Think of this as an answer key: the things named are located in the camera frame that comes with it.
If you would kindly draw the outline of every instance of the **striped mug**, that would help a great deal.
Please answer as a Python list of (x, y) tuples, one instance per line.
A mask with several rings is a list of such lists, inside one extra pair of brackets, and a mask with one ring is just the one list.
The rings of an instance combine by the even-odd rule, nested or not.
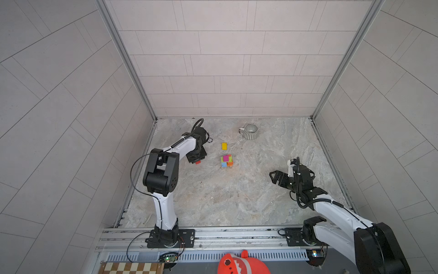
[(239, 133), (246, 140), (255, 140), (258, 137), (258, 127), (253, 124), (247, 124), (245, 127), (239, 129)]

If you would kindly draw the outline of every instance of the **orange stuffed toy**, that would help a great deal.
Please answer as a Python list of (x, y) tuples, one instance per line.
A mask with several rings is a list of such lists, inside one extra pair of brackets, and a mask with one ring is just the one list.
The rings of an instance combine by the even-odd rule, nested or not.
[(219, 262), (218, 274), (271, 274), (268, 267), (256, 258), (248, 257), (248, 251), (242, 257), (225, 254)]

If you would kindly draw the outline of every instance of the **gray wall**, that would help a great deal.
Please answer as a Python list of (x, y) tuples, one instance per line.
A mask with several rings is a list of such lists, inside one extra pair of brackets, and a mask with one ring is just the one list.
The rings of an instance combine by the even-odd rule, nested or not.
[(106, 4), (157, 116), (308, 116), (371, 1)]
[(93, 0), (0, 1), (0, 272), (79, 273), (151, 125)]
[(438, 2), (387, 0), (316, 117), (364, 217), (438, 273)]

